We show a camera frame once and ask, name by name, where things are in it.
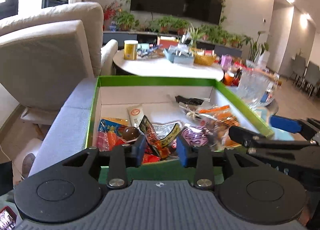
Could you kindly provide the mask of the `beige sofa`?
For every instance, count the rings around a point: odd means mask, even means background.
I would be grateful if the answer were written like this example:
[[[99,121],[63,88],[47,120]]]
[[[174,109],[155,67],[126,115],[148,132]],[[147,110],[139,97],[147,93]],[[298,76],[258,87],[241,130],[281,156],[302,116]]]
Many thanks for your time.
[[[79,82],[112,74],[103,9],[78,2],[1,20],[1,84],[24,107],[57,111]]]

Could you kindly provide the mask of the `small red yellow candy packet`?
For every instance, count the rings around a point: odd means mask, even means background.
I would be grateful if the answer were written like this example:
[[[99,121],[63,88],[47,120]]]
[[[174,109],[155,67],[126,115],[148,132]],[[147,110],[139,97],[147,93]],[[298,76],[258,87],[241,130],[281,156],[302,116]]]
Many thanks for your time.
[[[143,164],[159,162],[161,159],[155,155],[144,153]]]

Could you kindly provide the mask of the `red flower arrangement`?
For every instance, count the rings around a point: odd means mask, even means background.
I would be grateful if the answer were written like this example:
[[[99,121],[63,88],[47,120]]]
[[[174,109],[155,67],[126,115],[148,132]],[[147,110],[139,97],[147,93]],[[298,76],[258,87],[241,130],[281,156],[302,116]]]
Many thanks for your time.
[[[104,31],[108,30],[114,17],[117,15],[118,12],[121,12],[121,7],[122,7],[122,4],[119,3],[117,0],[114,0],[112,3],[104,6],[103,8],[103,15],[104,15],[103,30]]]

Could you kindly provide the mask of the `orange box on cabinet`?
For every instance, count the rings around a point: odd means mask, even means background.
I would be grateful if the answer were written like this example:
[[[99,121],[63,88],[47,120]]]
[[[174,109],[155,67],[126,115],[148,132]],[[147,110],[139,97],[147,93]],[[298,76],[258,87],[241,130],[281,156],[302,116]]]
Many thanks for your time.
[[[179,43],[179,40],[174,36],[158,36],[157,37],[157,45],[161,49],[168,49],[171,45],[177,46]]]

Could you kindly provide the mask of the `round chocolate ball packet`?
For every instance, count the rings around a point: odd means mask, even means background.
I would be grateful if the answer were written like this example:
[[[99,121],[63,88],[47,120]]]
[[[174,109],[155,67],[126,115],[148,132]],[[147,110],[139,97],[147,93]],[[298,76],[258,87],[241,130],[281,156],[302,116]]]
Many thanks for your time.
[[[125,142],[132,142],[140,136],[140,131],[134,126],[126,127],[122,132],[122,139]]]

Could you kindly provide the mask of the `long cream snack stick packet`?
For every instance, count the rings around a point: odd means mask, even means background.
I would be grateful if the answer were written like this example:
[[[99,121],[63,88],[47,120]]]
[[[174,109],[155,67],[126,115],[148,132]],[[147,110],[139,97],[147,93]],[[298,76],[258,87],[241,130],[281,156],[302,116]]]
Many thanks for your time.
[[[129,114],[131,125],[134,127],[139,127],[140,122],[144,117],[143,106],[142,105],[130,106],[127,108],[127,111]]]

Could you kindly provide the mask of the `orange peanut snack packet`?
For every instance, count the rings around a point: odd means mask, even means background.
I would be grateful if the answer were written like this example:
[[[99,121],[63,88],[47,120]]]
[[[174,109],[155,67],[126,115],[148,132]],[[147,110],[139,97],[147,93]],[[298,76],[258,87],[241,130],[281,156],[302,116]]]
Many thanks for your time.
[[[214,106],[207,109],[199,108],[196,113],[201,118],[205,128],[213,134],[216,150],[239,145],[231,140],[228,134],[232,126],[240,126],[238,118],[233,114],[229,105]]]

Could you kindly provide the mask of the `pink label dried fruit packet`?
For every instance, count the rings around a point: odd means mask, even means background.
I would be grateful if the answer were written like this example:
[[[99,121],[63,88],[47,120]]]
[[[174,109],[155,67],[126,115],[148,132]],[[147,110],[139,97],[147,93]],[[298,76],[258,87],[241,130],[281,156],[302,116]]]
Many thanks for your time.
[[[182,130],[182,137],[192,147],[214,144],[213,134],[206,127],[185,127]]]

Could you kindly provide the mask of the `black red spicy snack packet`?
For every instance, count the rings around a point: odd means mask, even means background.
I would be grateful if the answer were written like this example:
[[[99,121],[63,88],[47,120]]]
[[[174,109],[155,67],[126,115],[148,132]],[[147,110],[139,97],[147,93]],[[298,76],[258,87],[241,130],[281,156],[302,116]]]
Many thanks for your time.
[[[180,121],[152,123],[147,116],[144,116],[139,129],[146,138],[145,155],[153,155],[160,160],[165,160],[176,150],[175,140],[183,129],[183,123]]]

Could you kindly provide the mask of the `yellow tin can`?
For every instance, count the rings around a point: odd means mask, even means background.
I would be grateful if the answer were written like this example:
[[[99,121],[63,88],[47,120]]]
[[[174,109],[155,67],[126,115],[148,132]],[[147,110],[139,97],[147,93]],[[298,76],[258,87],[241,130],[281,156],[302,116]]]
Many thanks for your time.
[[[125,40],[124,41],[124,59],[136,60],[137,59],[137,40]]]

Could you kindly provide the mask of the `yellow woven basket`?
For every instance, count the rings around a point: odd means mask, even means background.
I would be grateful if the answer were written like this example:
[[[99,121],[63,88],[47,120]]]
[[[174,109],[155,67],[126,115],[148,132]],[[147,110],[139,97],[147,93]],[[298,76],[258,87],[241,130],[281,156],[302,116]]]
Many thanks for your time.
[[[193,54],[194,56],[194,63],[197,65],[202,66],[211,66],[216,59],[216,55],[199,55],[199,54]]]

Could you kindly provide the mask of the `dark tv cabinet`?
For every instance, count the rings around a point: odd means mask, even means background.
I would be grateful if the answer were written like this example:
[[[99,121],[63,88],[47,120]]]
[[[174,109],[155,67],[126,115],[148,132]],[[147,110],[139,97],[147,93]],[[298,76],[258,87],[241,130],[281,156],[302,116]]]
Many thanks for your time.
[[[144,32],[144,31],[104,31],[103,32],[103,45],[108,43],[109,40],[115,39],[118,42],[118,48],[124,48],[125,40],[137,40],[139,43],[149,43],[157,44],[157,39],[160,36],[165,37],[176,37],[181,38],[181,36],[173,34],[158,34],[156,32]],[[238,48],[229,47],[226,45],[221,45],[217,43],[212,43],[210,41],[197,41],[197,48],[199,49],[209,49],[214,50],[217,56],[230,55],[237,58],[242,57],[242,50]]]

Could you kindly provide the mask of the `clear glass mug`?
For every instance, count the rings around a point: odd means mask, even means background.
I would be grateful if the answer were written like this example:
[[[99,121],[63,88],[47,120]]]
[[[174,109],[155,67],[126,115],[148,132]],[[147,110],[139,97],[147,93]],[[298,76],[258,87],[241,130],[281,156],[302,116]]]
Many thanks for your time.
[[[250,109],[255,110],[260,104],[269,83],[269,78],[263,74],[244,70],[242,71],[236,94]]]

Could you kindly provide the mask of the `blue orange sausage packet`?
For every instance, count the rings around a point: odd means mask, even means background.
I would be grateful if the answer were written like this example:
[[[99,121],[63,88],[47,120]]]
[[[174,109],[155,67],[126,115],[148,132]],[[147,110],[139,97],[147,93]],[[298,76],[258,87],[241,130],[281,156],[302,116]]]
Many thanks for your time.
[[[96,146],[100,151],[111,151],[114,146],[124,143],[122,134],[129,121],[120,118],[101,119],[98,126]]]

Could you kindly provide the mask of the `white round coffee table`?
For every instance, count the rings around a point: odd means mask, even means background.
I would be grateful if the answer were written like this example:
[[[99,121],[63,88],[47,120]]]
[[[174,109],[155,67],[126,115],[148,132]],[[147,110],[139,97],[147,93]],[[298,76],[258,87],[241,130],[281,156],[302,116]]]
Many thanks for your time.
[[[117,69],[140,77],[202,78],[221,81],[224,71],[218,64],[212,66],[173,64],[164,57],[149,60],[125,60],[123,51],[113,57]]]

